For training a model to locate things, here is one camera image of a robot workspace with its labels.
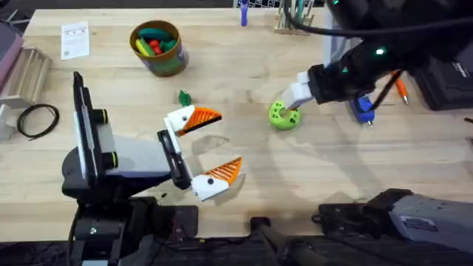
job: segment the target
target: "printed label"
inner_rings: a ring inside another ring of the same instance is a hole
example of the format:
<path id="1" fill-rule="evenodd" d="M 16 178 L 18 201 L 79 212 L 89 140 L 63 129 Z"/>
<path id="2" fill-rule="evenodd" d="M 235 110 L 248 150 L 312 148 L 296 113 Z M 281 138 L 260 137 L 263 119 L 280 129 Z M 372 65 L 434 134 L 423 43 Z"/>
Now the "printed label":
<path id="1" fill-rule="evenodd" d="M 431 219 L 418 218 L 412 216 L 401 216 L 401 221 L 407 228 L 438 232 L 437 225 L 435 225 L 434 221 L 432 221 Z"/>

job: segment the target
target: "small green object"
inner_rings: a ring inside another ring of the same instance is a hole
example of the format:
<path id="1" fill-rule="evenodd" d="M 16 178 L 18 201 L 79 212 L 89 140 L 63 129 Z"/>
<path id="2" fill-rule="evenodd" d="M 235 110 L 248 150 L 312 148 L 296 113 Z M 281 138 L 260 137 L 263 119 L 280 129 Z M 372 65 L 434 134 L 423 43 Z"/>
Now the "small green object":
<path id="1" fill-rule="evenodd" d="M 282 100 L 273 103 L 269 108 L 269 122 L 277 129 L 289 130 L 296 127 L 301 121 L 299 110 L 289 111 L 285 117 L 281 116 L 281 110 L 284 109 Z"/>
<path id="2" fill-rule="evenodd" d="M 182 90 L 179 92 L 178 98 L 179 98 L 180 105 L 182 105 L 183 107 L 190 106 L 192 103 L 192 99 L 189 93 L 185 93 Z"/>
<path id="3" fill-rule="evenodd" d="M 166 44 L 166 48 L 165 48 L 166 52 L 168 52 L 169 50 L 171 50 L 172 47 L 174 47 L 174 45 L 176 45 L 176 43 L 177 43 L 177 41 L 175 41 L 175 40 L 172 40 L 172 41 L 168 42 L 168 43 Z"/>
<path id="4" fill-rule="evenodd" d="M 140 39 L 140 43 L 141 45 L 143 45 L 143 48 L 146 50 L 146 52 L 148 53 L 149 56 L 155 56 L 156 53 L 153 51 L 153 49 L 146 43 L 146 41 L 141 38 Z"/>
<path id="5" fill-rule="evenodd" d="M 161 51 L 163 52 L 166 52 L 166 47 L 168 46 L 168 42 L 167 41 L 160 41 L 160 49 Z"/>
<path id="6" fill-rule="evenodd" d="M 161 29 L 145 28 L 138 31 L 138 37 L 147 38 L 151 40 L 159 41 L 170 41 L 172 40 L 171 34 Z"/>

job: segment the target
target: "pen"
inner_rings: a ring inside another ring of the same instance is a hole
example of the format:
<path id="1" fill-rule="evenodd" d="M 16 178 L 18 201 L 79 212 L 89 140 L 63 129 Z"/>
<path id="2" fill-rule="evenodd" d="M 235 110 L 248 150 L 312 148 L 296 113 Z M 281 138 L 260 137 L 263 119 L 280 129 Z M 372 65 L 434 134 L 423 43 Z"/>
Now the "pen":
<path id="1" fill-rule="evenodd" d="M 404 83 L 402 82 L 402 80 L 400 78 L 398 78 L 397 81 L 396 81 L 396 87 L 398 88 L 398 92 L 399 92 L 399 95 L 402 98 L 402 101 L 405 104 L 409 104 L 409 99 L 407 98 L 406 87 L 404 86 Z"/>
<path id="2" fill-rule="evenodd" d="M 242 11 L 242 26 L 248 25 L 248 18 L 247 18 L 247 13 L 248 13 L 248 0 L 242 0 L 242 3 L 239 6 L 240 10 Z"/>

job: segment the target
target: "black cable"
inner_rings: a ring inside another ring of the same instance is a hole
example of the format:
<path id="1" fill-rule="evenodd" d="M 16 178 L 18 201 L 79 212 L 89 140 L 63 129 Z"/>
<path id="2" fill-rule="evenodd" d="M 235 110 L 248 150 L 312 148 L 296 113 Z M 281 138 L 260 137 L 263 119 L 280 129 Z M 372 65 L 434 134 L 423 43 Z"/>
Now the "black cable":
<path id="1" fill-rule="evenodd" d="M 218 248 L 223 248 L 223 247 L 227 247 L 229 245 L 242 245 L 244 244 L 247 240 L 249 240 L 251 237 L 253 236 L 253 234 L 249 234 L 245 237 L 242 237 L 241 239 L 237 239 L 237 240 L 232 240 L 232 239 L 228 239 L 228 238 L 210 238 L 210 239 L 201 239 L 204 241 L 203 245 L 206 245 L 206 243 L 212 243 L 212 242 L 224 242 L 224 243 L 219 243 L 219 245 L 212 245 L 212 246 L 204 246 L 204 247 L 197 247 L 197 248 L 175 248 L 175 247 L 172 247 L 170 245 L 167 245 L 165 242 L 162 242 L 161 244 L 168 248 L 169 250 L 172 250 L 174 252 L 199 252 L 199 251 L 212 251 L 212 250 L 216 250 Z"/>
<path id="2" fill-rule="evenodd" d="M 154 261 L 156 260 L 157 255 L 159 255 L 159 253 L 163 249 L 164 243 L 166 243 L 166 241 L 168 241 L 168 238 L 166 240 L 164 240 L 164 242 L 159 242 L 160 247 L 156 250 L 156 252 L 154 253 L 152 259 L 149 261 L 149 266 L 152 266 L 154 264 Z"/>
<path id="3" fill-rule="evenodd" d="M 334 242 L 337 242 L 337 243 L 340 243 L 340 244 L 343 244 L 343 245 L 346 245 L 346 246 L 351 247 L 353 249 L 356 249 L 356 250 L 358 250 L 362 253 L 366 253 L 366 254 L 369 254 L 371 256 L 375 256 L 375 257 L 377 257 L 381 260 L 384 260 L 385 262 L 394 263 L 394 264 L 403 265 L 403 266 L 411 266 L 410 264 L 407 264 L 405 262 L 401 262 L 401 261 L 399 261 L 397 259 L 394 259 L 392 257 L 388 257 L 388 256 L 385 256 L 383 254 L 376 253 L 376 252 L 373 252 L 371 250 L 361 248 L 358 245 L 351 244 L 351 243 L 349 243 L 347 241 L 344 241 L 342 239 L 339 239 L 339 238 L 335 238 L 335 237 L 331 237 L 331 236 L 324 236 L 324 238 L 329 239 L 329 240 L 334 241 Z"/>
<path id="4" fill-rule="evenodd" d="M 292 0 L 285 0 L 283 11 L 286 16 L 286 19 L 288 19 L 289 22 L 296 29 L 303 30 L 308 33 L 319 34 L 319 35 L 340 36 L 340 37 L 346 37 L 346 38 L 353 38 L 353 37 L 364 38 L 364 37 L 373 37 L 375 35 L 416 33 L 416 32 L 426 31 L 426 30 L 445 30 L 447 28 L 473 24 L 473 18 L 468 17 L 468 18 L 450 19 L 450 20 L 439 21 L 439 22 L 430 22 L 426 24 L 419 24 L 419 25 L 408 26 L 408 27 L 397 27 L 397 28 L 389 28 L 389 29 L 381 29 L 381 30 L 329 30 L 329 29 L 323 29 L 323 28 L 318 28 L 318 27 L 306 26 L 298 22 L 289 13 L 289 6 L 291 4 L 292 4 Z"/>
<path id="5" fill-rule="evenodd" d="M 43 130 L 42 132 L 39 132 L 38 134 L 28 134 L 28 133 L 26 133 L 23 129 L 23 125 L 24 125 L 24 121 L 25 121 L 26 117 L 31 112 L 35 111 L 36 109 L 40 109 L 40 108 L 46 108 L 51 112 L 52 116 L 54 117 L 52 119 L 51 124 L 45 130 Z M 39 103 L 39 104 L 35 104 L 35 105 L 32 105 L 32 106 L 28 107 L 26 110 L 24 110 L 20 114 L 20 116 L 18 117 L 18 120 L 16 121 L 16 129 L 18 130 L 18 132 L 20 132 L 25 137 L 29 137 L 30 140 L 35 140 L 39 137 L 43 137 L 44 135 L 49 134 L 58 125 L 58 123 L 59 123 L 59 110 L 56 107 L 54 107 L 50 104 Z"/>
<path id="6" fill-rule="evenodd" d="M 387 94 L 392 88 L 392 85 L 401 77 L 403 70 L 398 70 L 393 76 L 391 76 L 391 79 L 386 83 L 384 88 L 381 90 L 381 93 L 378 95 L 376 98 L 375 102 L 371 105 L 371 107 L 368 110 L 363 110 L 360 106 L 360 103 L 358 102 L 359 96 L 355 97 L 354 104 L 355 108 L 358 110 L 359 113 L 366 113 L 366 112 L 372 112 L 375 111 L 384 101 L 384 98 L 386 98 Z"/>
<path id="7" fill-rule="evenodd" d="M 72 248 L 72 238 L 74 237 L 75 226 L 77 225 L 77 220 L 80 213 L 82 212 L 82 206 L 79 205 L 75 211 L 74 218 L 72 219 L 71 228 L 69 230 L 69 236 L 67 237 L 67 246 L 66 246 L 66 266 L 71 265 L 71 248 Z"/>

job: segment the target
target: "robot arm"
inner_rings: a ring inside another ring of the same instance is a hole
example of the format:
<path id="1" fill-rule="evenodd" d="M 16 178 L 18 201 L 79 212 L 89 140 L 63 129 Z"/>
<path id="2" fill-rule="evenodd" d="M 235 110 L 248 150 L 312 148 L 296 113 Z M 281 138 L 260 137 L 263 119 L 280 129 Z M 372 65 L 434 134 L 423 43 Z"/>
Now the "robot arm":
<path id="1" fill-rule="evenodd" d="M 407 27 L 473 13 L 469 1 L 456 0 L 343 0 L 326 1 L 326 5 L 343 30 Z M 449 60 L 468 44 L 471 36 L 466 29 L 453 29 L 364 38 L 340 60 L 299 73 L 298 82 L 291 84 L 282 100 L 288 109 L 295 109 L 312 99 L 323 104 L 365 96 L 374 90 L 379 78 L 397 69 L 421 67 L 428 55 Z"/>

